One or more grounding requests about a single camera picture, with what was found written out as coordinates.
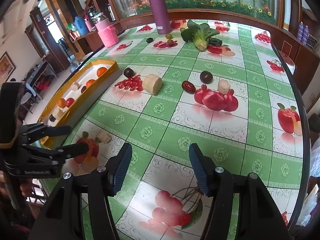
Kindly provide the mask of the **person left hand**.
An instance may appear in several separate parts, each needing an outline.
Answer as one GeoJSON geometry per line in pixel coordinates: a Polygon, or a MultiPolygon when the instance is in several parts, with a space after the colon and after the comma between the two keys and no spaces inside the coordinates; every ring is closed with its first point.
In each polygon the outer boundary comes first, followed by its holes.
{"type": "Polygon", "coordinates": [[[6,198],[29,197],[32,193],[32,185],[31,178],[12,177],[1,171],[1,195],[6,198]]]}

